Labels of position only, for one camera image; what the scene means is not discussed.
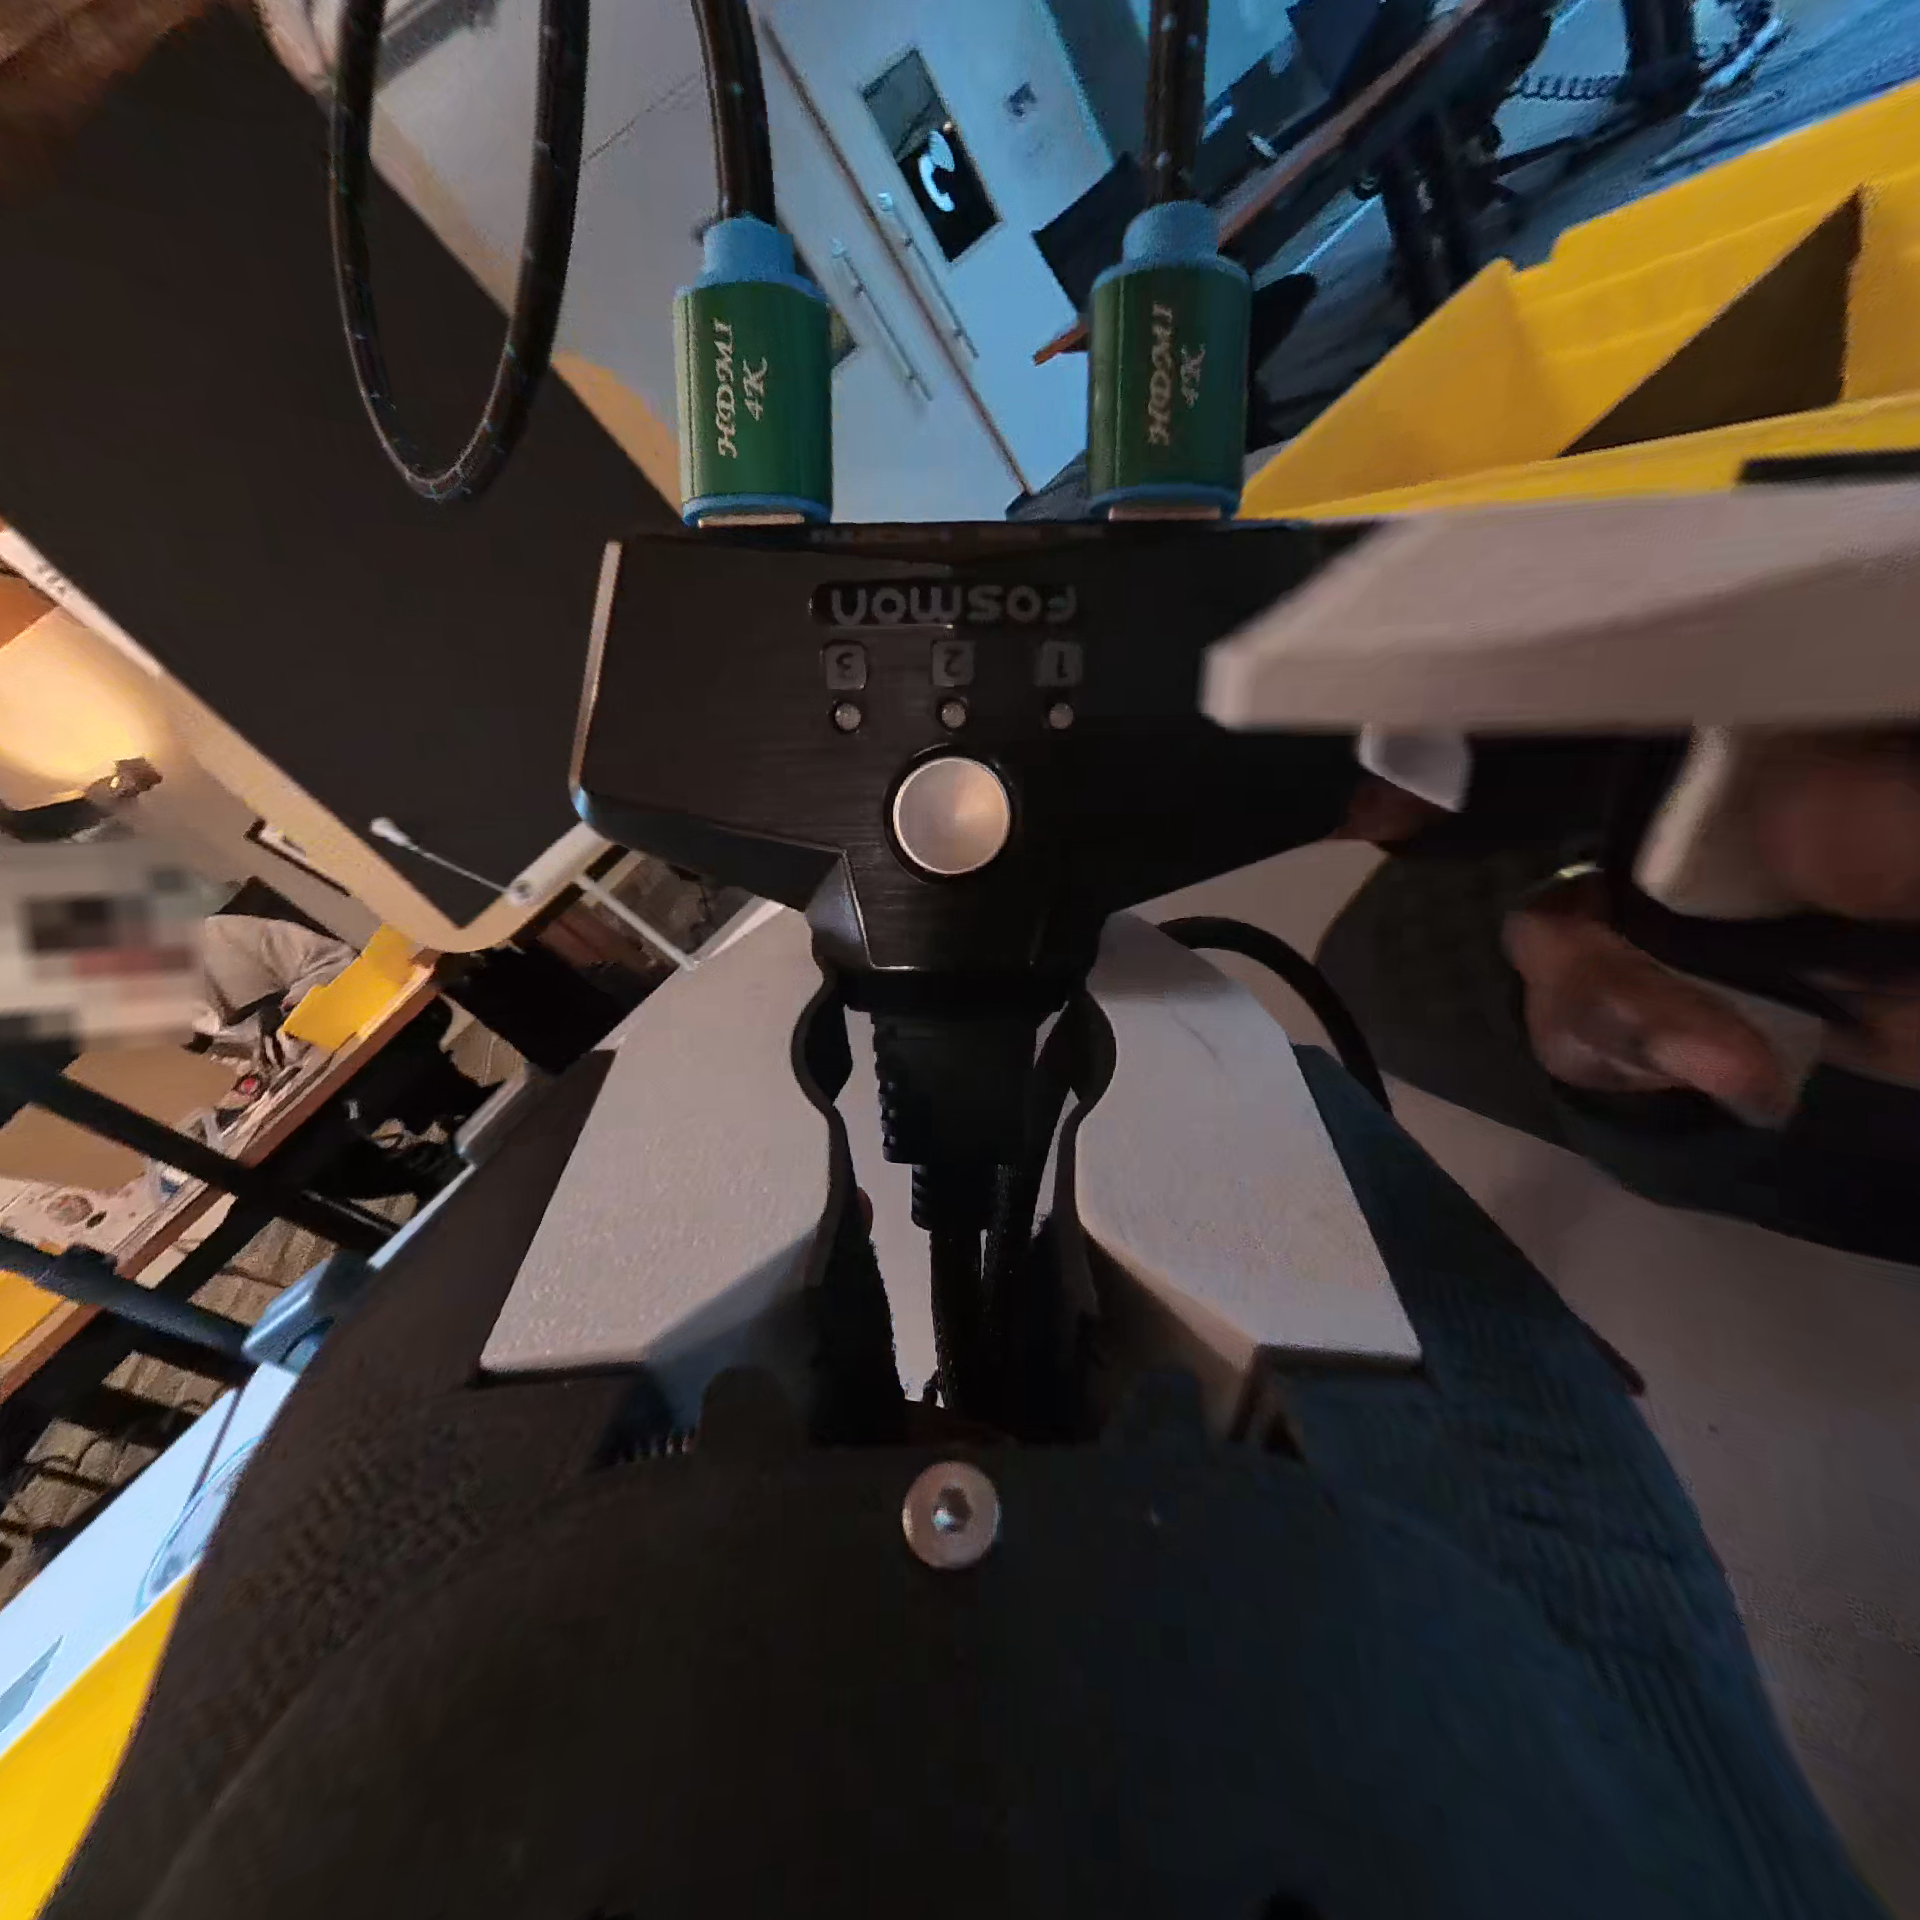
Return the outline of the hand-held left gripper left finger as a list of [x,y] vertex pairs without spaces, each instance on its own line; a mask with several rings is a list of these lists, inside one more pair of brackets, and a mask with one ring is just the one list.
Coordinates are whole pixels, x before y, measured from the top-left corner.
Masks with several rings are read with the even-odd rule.
[[844,1009],[810,927],[708,953],[606,1061],[477,1377],[610,1384],[612,1447],[896,1444],[892,1307],[837,1111]]

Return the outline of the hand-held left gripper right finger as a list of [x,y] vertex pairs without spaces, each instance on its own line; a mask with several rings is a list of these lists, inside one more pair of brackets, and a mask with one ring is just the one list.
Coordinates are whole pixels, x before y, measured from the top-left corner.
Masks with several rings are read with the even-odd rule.
[[1207,957],[1111,917],[1047,1174],[1078,1403],[1184,1377],[1240,1439],[1282,1373],[1413,1377],[1423,1348],[1294,1039]]

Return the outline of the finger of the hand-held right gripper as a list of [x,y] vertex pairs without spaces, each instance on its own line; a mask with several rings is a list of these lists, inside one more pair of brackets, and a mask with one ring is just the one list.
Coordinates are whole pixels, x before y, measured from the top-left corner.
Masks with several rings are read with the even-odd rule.
[[1915,481],[1393,516],[1207,645],[1227,732],[1345,732],[1466,804],[1477,738],[1915,719]]

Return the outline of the black HDMI switch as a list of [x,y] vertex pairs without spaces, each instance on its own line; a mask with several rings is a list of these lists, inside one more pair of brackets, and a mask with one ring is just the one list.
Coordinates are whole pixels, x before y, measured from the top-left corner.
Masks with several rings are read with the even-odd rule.
[[1204,655],[1331,544],[1280,521],[838,521],[610,548],[572,797],[796,906],[876,1022],[947,1408],[1012,1409],[1039,1029],[1107,922],[1331,840],[1355,732],[1227,732]]

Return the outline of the person's right hand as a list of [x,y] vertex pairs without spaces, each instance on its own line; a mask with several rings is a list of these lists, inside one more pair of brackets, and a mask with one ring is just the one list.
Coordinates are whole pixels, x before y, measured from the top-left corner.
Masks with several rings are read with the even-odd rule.
[[1501,950],[1534,1059],[1573,1089],[1676,1089],[1772,1125],[1825,1049],[1813,1014],[1671,972],[1634,950],[1584,883],[1508,911]]

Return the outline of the small yellow plastic bin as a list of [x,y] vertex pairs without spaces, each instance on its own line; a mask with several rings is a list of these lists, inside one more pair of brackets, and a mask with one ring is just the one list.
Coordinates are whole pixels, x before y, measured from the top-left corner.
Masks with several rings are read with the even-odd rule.
[[323,1053],[359,1045],[419,994],[435,993],[435,964],[435,950],[378,927],[338,976],[298,998],[280,1036]]

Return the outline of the wooden office desk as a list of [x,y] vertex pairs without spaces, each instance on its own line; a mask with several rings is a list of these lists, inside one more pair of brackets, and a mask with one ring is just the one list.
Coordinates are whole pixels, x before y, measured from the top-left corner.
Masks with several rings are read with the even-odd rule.
[[[1297,229],[1309,211],[1339,189],[1351,189],[1358,176],[1383,176],[1386,160],[1416,160],[1423,142],[1435,142],[1429,155],[1448,151],[1448,140],[1433,130],[1448,117],[1461,91],[1482,82],[1479,69],[1496,58],[1496,36],[1522,8],[1522,2],[1460,2],[1435,17],[1397,63],[1373,74],[1348,105],[1311,117],[1309,130],[1285,136],[1280,160],[1256,167],[1247,178],[1227,189],[1211,209],[1211,229],[1220,255],[1255,259],[1260,221]],[[1184,102],[1188,69],[1204,69],[1204,2],[1153,2],[1148,5],[1148,82],[1145,82],[1145,130],[1148,154],[1144,163],[1144,189],[1154,189],[1165,174],[1158,154],[1163,93],[1173,102],[1173,117],[1193,117]],[[1158,41],[1173,36],[1174,48],[1163,56]],[[1199,52],[1181,52],[1184,39],[1199,36]],[[1477,275],[1466,267],[1466,247],[1477,238],[1466,211],[1443,211],[1440,200],[1429,205],[1429,224],[1440,238],[1443,260],[1461,267],[1453,289]],[[1089,350],[1089,294],[1084,312],[1033,353],[1033,365],[1053,361],[1067,353]]]

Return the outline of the black light stand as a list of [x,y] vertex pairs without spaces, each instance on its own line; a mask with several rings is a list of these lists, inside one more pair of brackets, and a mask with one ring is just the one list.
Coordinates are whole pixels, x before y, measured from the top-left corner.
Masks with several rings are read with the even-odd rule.
[[[87,1089],[76,1077],[25,1053],[18,1045],[2,1049],[2,1089],[30,1111],[41,1111],[87,1136],[102,1136],[149,1162],[185,1171],[205,1189],[228,1194],[242,1215],[255,1210],[261,1218],[283,1218],[349,1257],[370,1260],[399,1232],[393,1221],[352,1200],[301,1189],[265,1166],[237,1162],[177,1125],[142,1117],[103,1089]],[[228,1360],[246,1358],[247,1331],[237,1323],[119,1276],[114,1260],[102,1250],[76,1247],[44,1254],[16,1234],[2,1234],[2,1274],[53,1293],[69,1307],[106,1313],[147,1334],[174,1337]]]

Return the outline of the white door with window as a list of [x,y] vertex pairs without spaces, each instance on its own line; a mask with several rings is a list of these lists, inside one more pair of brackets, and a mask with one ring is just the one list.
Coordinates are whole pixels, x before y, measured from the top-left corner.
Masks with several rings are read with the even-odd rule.
[[1112,160],[1043,2],[755,2],[781,224],[844,332],[838,518],[998,518],[1084,454],[1034,230]]

